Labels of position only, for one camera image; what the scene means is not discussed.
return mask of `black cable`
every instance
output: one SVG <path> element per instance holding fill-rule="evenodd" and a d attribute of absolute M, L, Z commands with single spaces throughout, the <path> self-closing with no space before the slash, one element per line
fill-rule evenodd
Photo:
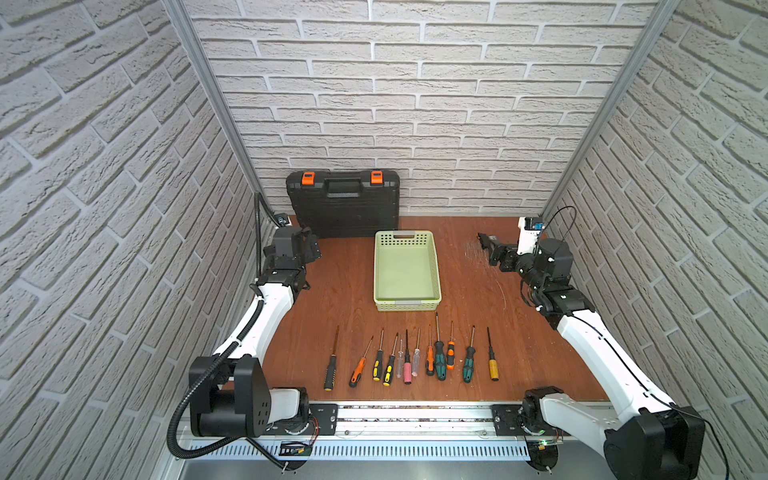
<path fill-rule="evenodd" d="M 523 295 L 523 283 L 524 283 L 524 282 L 525 282 L 525 280 L 523 280 L 523 279 L 520 279 L 520 298 L 522 298 L 522 299 L 523 299 L 523 301 L 525 302 L 525 305 L 528 305 L 528 306 L 530 306 L 531 308 L 536 308 L 535 306 L 533 306 L 533 305 L 531 305 L 530 303 L 528 303 L 528 299 L 527 299 L 527 298 L 525 298 L 525 295 Z"/>
<path fill-rule="evenodd" d="M 614 346 L 611 345 L 611 342 L 609 342 L 608 339 L 605 338 L 605 336 L 602 333 L 600 333 L 600 331 L 598 329 L 594 328 L 594 326 L 592 324 L 590 324 L 587 320 L 579 318 L 576 315 L 574 315 L 573 313 L 568 315 L 568 316 L 571 316 L 571 317 L 575 318 L 576 320 L 580 320 L 585 325 L 589 326 L 595 332 L 597 332 L 597 334 L 600 336 L 600 339 L 604 340 L 607 343 L 607 345 L 611 348 L 611 350 L 614 351 L 614 353 L 616 354 L 616 357 L 618 357 L 619 361 L 621 361 L 621 364 L 624 365 L 624 368 L 627 369 L 627 371 L 634 377 L 635 380 L 637 380 L 637 383 L 643 388 L 643 390 L 648 392 L 648 395 L 650 397 L 655 399 L 661 405 L 664 405 L 667 408 L 674 410 L 675 412 L 678 412 L 678 413 L 680 413 L 682 415 L 688 415 L 689 417 L 691 417 L 693 419 L 700 420 L 700 421 L 702 421 L 702 422 L 704 422 L 704 423 L 706 423 L 707 425 L 710 426 L 710 430 L 712 431 L 712 436 L 715 438 L 715 443 L 717 443 L 717 447 L 720 448 L 720 453 L 723 455 L 723 463 L 725 463 L 725 480 L 728 480 L 728 478 L 730 477 L 730 466 L 728 465 L 728 457 L 726 457 L 726 455 L 725 455 L 725 449 L 723 448 L 723 444 L 720 443 L 720 439 L 717 437 L 717 432 L 715 431 L 715 428 L 712 425 L 712 422 L 710 422 L 709 420 L 705 419 L 702 416 L 694 415 L 693 413 L 689 413 L 689 412 L 685 412 L 684 410 L 681 410 L 681 409 L 679 409 L 679 408 L 677 408 L 675 406 L 672 406 L 669 403 L 662 402 L 661 400 L 659 400 L 659 398 L 656 397 L 653 393 L 650 393 L 650 390 L 648 389 L 648 387 L 646 387 L 645 384 L 643 384 L 640 381 L 640 379 L 634 374 L 632 369 L 629 368 L 629 365 L 627 365 L 627 363 L 624 361 L 624 359 L 621 358 L 621 355 L 619 355 L 619 352 L 617 352 L 616 349 L 614 348 Z"/>
<path fill-rule="evenodd" d="M 574 223 L 576 223 L 576 216 L 578 215 L 578 209 L 574 207 L 573 205 L 567 205 L 566 207 L 561 208 L 560 210 L 563 210 L 564 208 L 571 207 L 574 209 L 574 217 L 571 219 L 571 224 L 568 226 L 568 229 L 565 231 L 565 234 L 562 237 L 562 240 L 560 242 L 560 245 L 556 249 L 554 249 L 554 252 L 552 253 L 552 258 L 557 258 L 555 255 L 558 254 L 558 250 L 560 250 L 560 247 L 563 246 L 563 243 L 565 242 L 565 237 L 568 236 L 568 233 L 571 232 L 571 228 L 573 228 Z"/>
<path fill-rule="evenodd" d="M 253 328 L 253 324 L 256 323 L 256 321 L 259 319 L 259 315 L 261 315 L 261 310 L 264 310 L 264 300 L 259 300 L 259 303 L 256 305 L 256 311 L 253 312 L 253 315 L 250 316 L 250 319 L 248 320 L 248 323 L 245 324 L 243 329 L 240 331 L 240 333 L 237 334 L 237 339 L 239 341 L 243 341 L 245 338 L 245 335 L 248 334 L 250 329 Z"/>
<path fill-rule="evenodd" d="M 654 397 L 656 401 L 659 402 L 660 404 L 665 405 L 670 409 L 673 409 L 675 412 L 681 413 L 683 415 L 688 415 L 692 419 L 701 420 L 702 422 L 710 426 L 710 430 L 712 431 L 712 436 L 715 438 L 715 443 L 717 443 L 717 447 L 720 449 L 720 454 L 723 456 L 723 463 L 725 463 L 725 480 L 728 480 L 728 478 L 730 477 L 730 465 L 728 465 L 728 457 L 725 456 L 725 449 L 723 448 L 723 444 L 720 443 L 720 439 L 717 438 L 717 434 L 715 433 L 715 427 L 714 425 L 712 425 L 712 422 L 705 419 L 704 417 L 694 415 L 693 413 L 686 412 L 685 410 L 679 409 L 676 406 L 673 406 L 669 403 L 662 402 L 653 393 L 651 393 L 650 396 Z"/>
<path fill-rule="evenodd" d="M 264 211 L 266 212 L 266 216 L 269 217 L 270 220 L 272 220 L 272 223 L 275 224 L 275 227 L 284 227 L 284 223 L 281 223 L 277 217 L 275 216 L 275 213 L 272 211 L 269 205 L 266 204 L 266 200 L 264 200 L 263 195 L 261 192 L 256 192 L 256 196 L 259 199 L 259 203 L 262 207 L 264 207 Z"/>
<path fill-rule="evenodd" d="M 248 334 L 250 329 L 253 327 L 253 324 L 256 323 L 256 320 L 259 318 L 259 315 L 261 314 L 261 310 L 264 308 L 264 300 L 259 300 L 258 305 L 256 306 L 256 311 L 253 312 L 253 315 L 248 320 L 248 323 L 243 327 L 243 329 L 240 331 L 240 333 L 237 334 L 237 339 L 239 341 L 243 341 L 245 338 L 245 335 Z M 200 447 L 198 449 L 193 450 L 187 450 L 181 447 L 179 445 L 178 440 L 176 439 L 176 432 L 179 428 L 179 423 L 181 421 L 181 416 L 184 414 L 184 410 L 187 409 L 187 406 L 190 404 L 190 401 L 192 400 L 192 396 L 197 391 L 197 389 L 200 388 L 200 386 L 208 380 L 209 377 L 211 377 L 216 370 L 221 366 L 224 361 L 228 360 L 230 358 L 230 354 L 235 351 L 235 349 L 238 347 L 238 342 L 232 342 L 230 345 L 219 355 L 213 363 L 210 364 L 210 366 L 205 369 L 202 375 L 197 378 L 197 381 L 187 390 L 187 393 L 184 394 L 184 397 L 182 397 L 181 402 L 176 406 L 176 409 L 174 410 L 174 414 L 170 416 L 170 422 L 168 423 L 168 430 L 166 432 L 166 444 L 168 445 L 168 451 L 176 458 L 183 458 L 183 459 L 189 459 L 189 458 L 197 458 L 201 457 L 203 455 L 206 455 L 208 453 L 211 453 L 215 450 L 220 449 L 221 447 L 225 446 L 228 443 L 234 442 L 237 440 L 237 437 L 225 437 L 221 440 L 217 440 L 214 443 L 211 443 L 209 445 L 205 445 L 204 447 Z"/>
<path fill-rule="evenodd" d="M 547 224 L 546 224 L 546 225 L 544 225 L 544 228 L 542 228 L 542 229 L 541 229 L 541 233 L 538 235 L 538 237 L 539 237 L 539 238 L 541 238 L 541 236 L 542 236 L 542 235 L 544 235 L 544 232 L 545 232 L 545 231 L 547 231 L 547 229 L 549 228 L 549 226 L 550 226 L 550 225 L 552 225 L 552 222 L 554 222 L 554 219 L 556 218 L 556 216 L 557 216 L 557 215 L 558 215 L 560 212 L 562 212 L 563 210 L 566 210 L 566 209 L 568 209 L 568 208 L 572 208 L 572 209 L 576 210 L 576 207 L 574 207 L 573 205 L 566 205 L 565 207 L 562 207 L 560 210 L 558 210 L 558 211 L 554 212 L 554 215 L 552 215 L 552 218 L 551 218 L 551 219 L 549 219 L 549 221 L 547 222 Z"/>
<path fill-rule="evenodd" d="M 246 437 L 246 442 L 250 443 L 256 450 L 259 451 L 261 455 L 264 455 L 267 460 L 272 462 L 272 465 L 275 465 L 280 470 L 284 470 L 285 472 L 292 472 L 293 470 L 296 470 L 299 467 L 291 467 L 290 462 L 281 463 L 280 460 L 274 457 L 271 453 L 269 453 L 259 442 L 252 439 L 251 437 Z"/>

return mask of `aluminum frame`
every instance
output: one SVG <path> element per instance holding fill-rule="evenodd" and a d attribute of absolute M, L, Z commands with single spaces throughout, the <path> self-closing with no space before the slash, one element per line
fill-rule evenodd
<path fill-rule="evenodd" d="M 165 8 L 170 18 L 170 23 L 176 28 L 176 32 L 179 34 L 181 46 L 187 51 L 192 68 L 197 73 L 197 78 L 200 80 L 200 85 L 205 90 L 205 95 L 210 101 L 210 106 L 214 110 L 216 118 L 221 123 L 221 130 L 224 132 L 224 136 L 230 142 L 232 152 L 235 154 L 237 163 L 240 164 L 240 168 L 243 169 L 243 174 L 248 180 L 251 190 L 264 193 L 264 189 L 259 181 L 256 170 L 253 168 L 253 164 L 250 161 L 250 155 L 245 148 L 243 138 L 240 136 L 240 129 L 235 124 L 234 117 L 230 112 L 230 108 L 227 105 L 227 100 L 224 98 L 219 83 L 216 80 L 213 67 L 210 66 L 208 57 L 205 55 L 203 48 L 203 42 L 200 41 L 200 37 L 197 35 L 197 31 L 194 28 L 194 23 L 190 17 L 187 7 L 184 6 L 184 0 L 164 0 Z M 264 200 L 267 205 L 270 205 L 269 200 L 264 196 Z"/>

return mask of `pink-handled screwdriver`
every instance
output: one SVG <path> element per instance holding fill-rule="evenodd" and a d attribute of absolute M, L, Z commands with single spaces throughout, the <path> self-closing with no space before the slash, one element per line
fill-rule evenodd
<path fill-rule="evenodd" d="M 406 366 L 403 371 L 406 385 L 411 384 L 411 353 L 408 351 L 408 330 L 406 330 Z"/>

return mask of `black bracket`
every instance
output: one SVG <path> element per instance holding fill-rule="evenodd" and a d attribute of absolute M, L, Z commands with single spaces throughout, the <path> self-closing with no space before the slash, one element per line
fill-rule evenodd
<path fill-rule="evenodd" d="M 310 415 L 320 425 L 320 435 L 335 435 L 339 421 L 339 406 L 336 403 L 310 403 Z"/>
<path fill-rule="evenodd" d="M 520 425 L 518 419 L 520 418 L 521 405 L 514 403 L 500 403 L 491 405 L 491 413 L 493 415 L 493 427 L 496 430 L 496 436 L 498 437 L 514 437 L 520 435 L 526 435 L 529 439 L 532 437 L 530 433 L 527 433 Z M 543 425 L 544 433 L 542 436 L 556 436 L 558 432 L 551 425 Z M 560 429 L 560 436 L 570 435 L 564 430 Z"/>

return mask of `orange-handled screwdriver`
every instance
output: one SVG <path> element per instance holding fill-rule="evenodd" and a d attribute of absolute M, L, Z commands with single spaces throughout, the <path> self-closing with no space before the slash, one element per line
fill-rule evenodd
<path fill-rule="evenodd" d="M 432 326 L 429 326 L 429 346 L 427 346 L 427 375 L 435 376 L 435 347 L 432 346 Z"/>
<path fill-rule="evenodd" d="M 362 368 L 366 366 L 366 355 L 368 355 L 368 349 L 371 348 L 371 342 L 373 341 L 373 335 L 371 335 L 371 340 L 368 341 L 368 346 L 366 347 L 366 352 L 363 353 L 362 358 L 357 363 L 357 368 L 354 372 L 352 372 L 352 378 L 349 379 L 349 386 L 352 388 L 355 388 L 357 386 L 357 382 L 360 381 L 360 376 L 362 375 Z"/>
<path fill-rule="evenodd" d="M 456 357 L 456 344 L 453 343 L 453 320 L 451 320 L 451 338 L 448 340 L 448 355 L 445 359 L 445 366 L 448 370 L 453 370 Z"/>

